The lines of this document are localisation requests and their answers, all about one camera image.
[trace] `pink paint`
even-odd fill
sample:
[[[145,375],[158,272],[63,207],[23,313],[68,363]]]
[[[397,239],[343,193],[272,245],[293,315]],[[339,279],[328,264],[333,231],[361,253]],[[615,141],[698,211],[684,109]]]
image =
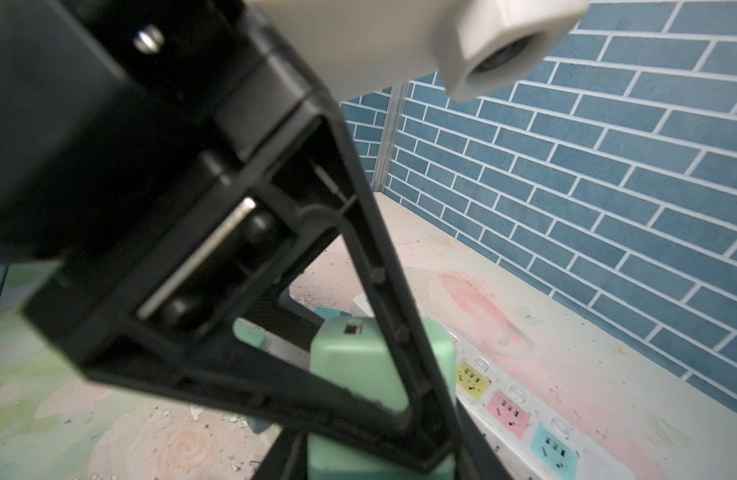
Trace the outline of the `pink paint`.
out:
[[[0,386],[0,408],[12,400],[15,400],[21,389],[21,383],[9,383],[7,385]]]
[[[66,420],[85,412],[108,395],[110,395],[110,389],[79,379],[73,380],[43,400],[35,410],[35,418],[40,419],[59,414],[62,420]]]
[[[518,330],[508,317],[476,287],[477,280],[459,274],[442,274],[431,281],[430,296],[435,298],[441,292],[436,286],[448,294],[464,315],[456,318],[455,326],[483,346],[503,353],[529,350],[531,342],[525,334]]]

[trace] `floral painted surface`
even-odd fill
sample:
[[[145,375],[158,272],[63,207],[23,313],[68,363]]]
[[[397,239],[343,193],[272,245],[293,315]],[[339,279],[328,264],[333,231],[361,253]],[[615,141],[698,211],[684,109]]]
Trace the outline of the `floral painted surface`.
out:
[[[277,436],[244,417],[88,382],[20,305],[53,265],[11,267],[0,302],[0,480],[245,480]]]

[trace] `power strip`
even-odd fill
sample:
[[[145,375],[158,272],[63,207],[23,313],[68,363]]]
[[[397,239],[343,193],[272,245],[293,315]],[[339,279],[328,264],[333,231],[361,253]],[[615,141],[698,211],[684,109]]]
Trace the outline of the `power strip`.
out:
[[[438,321],[457,349],[457,398],[515,480],[634,480],[622,462],[574,428],[516,382],[465,336],[424,305],[419,314]],[[352,302],[354,316],[374,316],[366,295]]]

